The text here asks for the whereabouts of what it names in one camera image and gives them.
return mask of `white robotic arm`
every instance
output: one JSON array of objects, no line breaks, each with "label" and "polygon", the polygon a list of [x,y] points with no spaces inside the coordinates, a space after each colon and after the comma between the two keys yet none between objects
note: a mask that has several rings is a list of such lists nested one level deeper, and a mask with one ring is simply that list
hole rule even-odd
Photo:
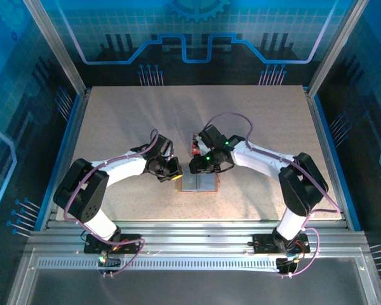
[{"label": "white robotic arm", "polygon": [[[79,190],[68,209],[68,213],[81,222],[92,233],[104,241],[119,242],[121,240],[138,239],[139,235],[127,236],[121,234],[115,225],[102,211],[102,201],[106,189],[112,184],[125,178],[151,173],[160,182],[175,180],[182,176],[182,168],[178,158],[173,157],[173,143],[162,135],[158,135],[155,144],[148,144],[130,149],[126,154],[113,158],[114,161],[88,162],[78,159],[73,162],[54,195],[54,202],[65,209],[72,193],[78,187],[84,176],[97,166],[102,168],[93,172],[89,180]],[[101,250],[110,251],[111,246],[88,235],[85,253],[99,253]]]},{"label": "white robotic arm", "polygon": [[[287,253],[290,245],[299,238],[302,226],[311,210],[320,202],[323,195],[299,172],[292,163],[311,175],[327,192],[328,186],[314,164],[312,158],[305,153],[298,156],[280,154],[246,142],[237,135],[226,138],[213,125],[207,126],[197,138],[201,154],[193,157],[189,163],[191,173],[221,173],[234,165],[245,166],[277,180],[283,192],[286,210],[282,219],[274,228],[271,241],[266,244],[257,242],[256,253]],[[222,163],[231,166],[221,169]]]}]

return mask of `table surface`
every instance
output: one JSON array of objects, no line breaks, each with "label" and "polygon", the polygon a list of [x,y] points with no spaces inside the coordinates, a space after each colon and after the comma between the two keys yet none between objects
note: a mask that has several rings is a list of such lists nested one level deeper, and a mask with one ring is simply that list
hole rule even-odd
[{"label": "table surface", "polygon": [[[254,124],[251,142],[285,154],[312,156],[335,199],[319,139],[301,86],[93,87],[73,160],[109,159],[149,143],[150,132],[173,141],[181,164],[191,160],[191,137],[222,112],[239,112]],[[246,135],[242,118],[218,118],[226,136]],[[217,193],[179,193],[177,182],[154,176],[124,179],[107,188],[102,209],[112,220],[280,219],[285,204],[279,182],[249,168],[219,175]],[[323,199],[317,206],[330,208]],[[318,219],[340,215],[319,213]],[[57,219],[63,219],[61,213]]]}]

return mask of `black metal plate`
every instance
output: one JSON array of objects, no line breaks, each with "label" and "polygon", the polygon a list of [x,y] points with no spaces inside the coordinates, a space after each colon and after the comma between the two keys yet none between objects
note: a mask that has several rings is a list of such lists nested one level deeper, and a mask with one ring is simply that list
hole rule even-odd
[{"label": "black metal plate", "polygon": [[[306,234],[300,234],[296,240],[300,241],[305,253],[310,253],[311,249]],[[253,242],[249,245],[254,247],[254,254],[278,254],[279,249],[272,241],[272,234],[253,234]],[[288,253],[302,253],[301,248],[295,245],[288,250]]]},{"label": "black metal plate", "polygon": [[[120,241],[130,241],[137,240],[141,238],[139,234],[121,234]],[[86,254],[101,254],[103,250],[111,251],[114,246],[102,243],[100,240],[96,239],[91,234],[86,236],[86,243],[83,252]],[[124,245],[111,252],[113,254],[136,254],[140,250],[140,245],[135,243],[130,243],[129,245]]]}]

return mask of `purple cable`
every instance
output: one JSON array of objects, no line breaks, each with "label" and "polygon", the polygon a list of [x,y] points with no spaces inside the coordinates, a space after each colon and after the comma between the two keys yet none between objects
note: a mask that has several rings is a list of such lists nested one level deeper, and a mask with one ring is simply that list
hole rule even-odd
[{"label": "purple cable", "polygon": [[97,235],[95,232],[93,232],[89,227],[85,226],[82,222],[80,222],[79,220],[77,219],[72,219],[72,218],[69,218],[68,217],[68,211],[69,211],[69,208],[70,206],[72,205],[72,202],[75,200],[78,192],[81,190],[81,188],[83,187],[83,185],[86,183],[86,181],[90,178],[90,176],[95,172],[97,171],[98,169],[100,168],[103,168],[105,167],[107,164],[111,164],[111,163],[114,163],[114,162],[117,162],[117,161],[121,161],[121,160],[124,160],[124,159],[130,159],[130,158],[136,158],[136,157],[139,157],[141,156],[142,154],[145,154],[146,152],[148,152],[154,145],[155,143],[157,142],[158,140],[158,136],[159,136],[159,132],[157,129],[153,129],[151,131],[151,134],[150,134],[150,138],[152,139],[152,134],[153,133],[156,133],[156,135],[154,136],[154,139],[152,140],[152,142],[150,143],[150,145],[145,148],[143,151],[140,151],[138,153],[135,153],[135,154],[131,154],[131,155],[128,155],[128,156],[118,156],[118,157],[115,157],[115,158],[111,158],[101,164],[99,164],[98,166],[96,166],[95,168],[92,168],[92,170],[90,170],[82,179],[82,181],[77,185],[77,187],[75,188],[75,191],[72,193],[72,196],[69,198],[69,201],[68,201],[68,204],[66,204],[66,207],[65,209],[63,210],[63,217],[66,221],[70,221],[70,222],[77,222],[84,230],[90,232],[90,234],[92,234],[95,238],[97,238],[98,240],[100,240],[102,243],[105,243],[107,245],[115,245],[115,246],[120,246],[120,245],[128,245],[128,244],[131,244],[131,243],[141,243],[142,246],[140,247],[140,250],[131,258],[131,260],[123,267],[121,268],[119,271],[116,271],[114,274],[118,274],[120,273],[122,270],[126,269],[132,261],[134,261],[134,259],[138,256],[138,254],[140,253],[140,251],[143,249],[144,245],[145,245],[145,240],[143,238],[139,238],[137,240],[130,240],[130,241],[108,241],[108,240],[104,240],[102,237],[100,237],[99,235]]},{"label": "purple cable", "polygon": [[306,265],[302,270],[300,271],[295,271],[294,273],[291,274],[291,276],[296,276],[296,275],[300,275],[301,273],[303,273],[305,270],[307,270],[311,264],[314,262],[317,254],[318,254],[318,251],[320,249],[320,236],[319,236],[319,232],[314,228],[314,227],[307,227],[306,230],[312,230],[315,232],[316,236],[317,236],[317,246],[316,246],[316,251],[311,259],[311,261],[308,263],[308,265]]},{"label": "purple cable", "polygon": [[[333,213],[340,213],[340,207],[333,201],[333,199],[328,195],[328,193],[326,193],[326,191],[319,185],[319,183],[313,179],[313,177],[311,175],[309,175],[309,173],[304,170],[299,164],[295,163],[295,162],[292,162],[288,159],[283,159],[283,158],[280,158],[278,155],[276,154],[273,154],[271,152],[267,152],[267,151],[263,151],[261,149],[257,149],[255,147],[251,147],[250,143],[248,142],[248,138],[250,137],[252,131],[253,131],[253,122],[251,122],[251,120],[249,118],[247,118],[246,116],[244,116],[243,114],[240,114],[240,113],[236,113],[236,112],[225,112],[225,113],[221,113],[221,114],[218,114],[214,117],[212,117],[209,122],[207,122],[207,124],[205,125],[205,127],[203,129],[205,129],[207,126],[210,125],[210,123],[215,119],[215,118],[218,118],[219,116],[224,116],[224,115],[235,115],[235,116],[241,116],[242,118],[244,118],[245,120],[247,120],[247,122],[250,124],[250,130],[248,131],[247,135],[246,135],[246,146],[251,149],[252,151],[255,151],[256,153],[260,153],[260,154],[264,154],[266,156],[269,156],[271,158],[276,158],[276,159],[280,159],[281,161],[285,161],[287,162],[288,164],[294,166],[297,170],[299,170],[306,178],[309,179],[309,181],[316,187],[316,189],[318,189],[318,191],[330,202],[330,204],[335,208],[335,210],[326,210],[324,209],[323,211],[324,212],[333,212]],[[320,209],[319,210],[313,210],[311,213],[309,213],[307,215],[307,220],[305,221],[305,224],[307,223],[307,221],[309,221],[309,218],[311,217],[311,214],[313,214],[314,212],[320,212]]]}]

